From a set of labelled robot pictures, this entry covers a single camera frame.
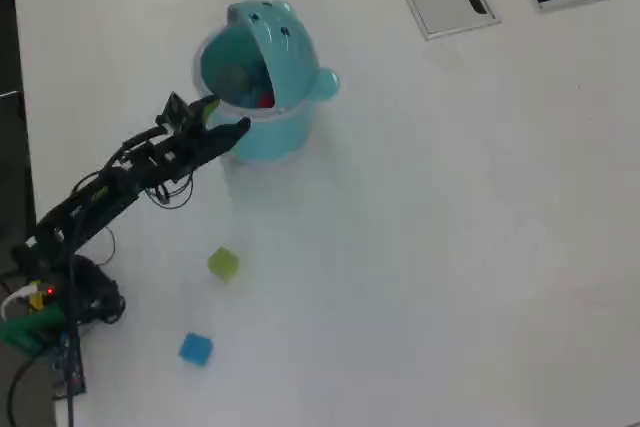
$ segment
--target black cable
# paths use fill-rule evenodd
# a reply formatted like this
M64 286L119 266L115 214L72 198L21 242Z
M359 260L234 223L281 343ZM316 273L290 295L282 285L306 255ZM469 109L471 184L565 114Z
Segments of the black cable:
M35 363L35 361L43 356L48 350L49 348L45 347L33 357L28 358L20 367L18 367L18 370L16 370L16 373L13 375L11 387L9 387L9 394L7 395L7 420L9 421L9 425L11 427L17 427L16 419L13 416L13 398L15 397L18 382L20 382L20 379L24 377L24 374L26 374L26 372Z
M71 189L71 193L75 194L79 189L80 186L85 183L87 180L89 180L91 177L95 177L96 175L98 175L100 173L99 170L95 170L93 172L91 172L90 174L85 175L83 178L81 178L76 185L73 186L73 189Z
M189 180L187 182L187 185L190 186L189 195L187 196L187 198L182 203L180 203L178 205L163 205L163 204L161 204L160 202L158 202L156 200L156 198L155 198L156 196L153 193L149 192L148 189L145 190L144 193L147 194L147 197L149 197L151 202L156 204L161 209L176 210L176 209L180 209L180 208L184 207L191 200L191 196L193 196L193 184L194 184L194 182L193 182L193 172L191 172L191 174L189 174Z
M116 236L113 233L113 230L111 230L108 226L106 226L105 229L107 229L107 232L109 232L109 235L111 235L111 242L112 242L113 248L111 250L111 255L109 255L109 258L107 260L99 264L96 264L98 267L103 267L107 265L109 262L113 260L113 257L116 255Z

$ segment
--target yellow-green cube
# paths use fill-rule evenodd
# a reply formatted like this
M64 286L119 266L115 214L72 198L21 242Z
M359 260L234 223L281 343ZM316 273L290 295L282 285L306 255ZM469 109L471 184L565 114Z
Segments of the yellow-green cube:
M225 282L229 282L238 271L238 257L230 250L220 247L209 257L209 270Z

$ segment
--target blue bucket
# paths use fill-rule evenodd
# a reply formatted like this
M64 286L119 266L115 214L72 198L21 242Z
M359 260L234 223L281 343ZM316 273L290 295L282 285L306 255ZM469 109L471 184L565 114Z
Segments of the blue bucket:
M332 70L319 67L306 29L281 1L230 6L226 27L198 51L194 77L201 95L221 98L208 128L251 119L231 150L245 162L278 161L304 147L315 107L340 85Z

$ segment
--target wire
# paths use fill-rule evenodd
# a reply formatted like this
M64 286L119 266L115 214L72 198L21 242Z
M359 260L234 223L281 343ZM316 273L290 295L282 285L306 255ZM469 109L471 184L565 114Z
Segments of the wire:
M37 294L39 291L39 286L37 284L27 284L24 287L20 287L15 292L12 292L6 299L2 301L0 304L0 317L2 320L7 320L7 306L16 299L23 299L25 297L29 297L30 295Z
M36 353L36 355L34 355L33 357L28 358L20 367L18 367L18 370L16 370L16 373L13 375L11 387L9 387L9 394L7 395L7 420L9 421L9 425L11 427L17 427L16 419L13 416L13 398L16 394L16 387L18 386L18 382L20 382L20 379L24 377L24 374L27 373L27 371L31 368L35 361L42 357L48 350L49 348L45 347L44 349L40 350L40 352Z
M180 189L182 189L182 190L180 190L180 189L176 190L176 191L178 191L178 190L180 191L178 194L175 193L176 191L169 193L168 198L171 199L172 197L180 195L182 192L184 192L186 190L186 186L187 185L190 187L189 188L189 195L187 195L187 198L183 202L178 204L178 205L163 205L163 204L161 204L158 200L156 200L158 197L155 194L153 194L152 192L150 192L149 189L146 189L144 191L144 193L147 194L147 197L149 197L151 202L156 204L161 209L164 209L164 210L176 210L176 209L180 209L180 208L184 207L191 200L191 197L193 196L193 184L194 184L194 182L193 182L193 172L191 172L191 174L189 174L189 179L187 180L187 183L183 186L184 188L180 187Z
M91 172L90 174L85 175L83 178L81 178L76 185L73 186L73 189L71 189L71 193L75 194L78 190L80 190L80 186L85 183L87 180L89 180L91 177L95 177L96 175L98 175L100 173L99 170L95 170L93 172Z
M101 262L100 264L96 264L98 267L103 267L107 265L109 262L113 260L113 257L116 255L116 236L113 233L113 230L111 230L111 228L109 228L108 226L106 226L105 229L107 229L107 232L109 232L109 235L111 235L111 242L113 245L113 249L111 250L111 255L109 255L109 258L107 258L107 260L105 260L104 262Z

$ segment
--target white table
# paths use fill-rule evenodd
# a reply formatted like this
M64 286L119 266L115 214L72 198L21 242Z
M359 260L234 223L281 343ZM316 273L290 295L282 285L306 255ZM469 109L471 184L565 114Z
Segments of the white table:
M17 0L40 216L171 90L195 99L234 1ZM183 210L114 222L128 309L82 341L77 425L639 420L640 2L490 0L501 25L427 43L404 0L289 1L341 93L296 162L214 162Z

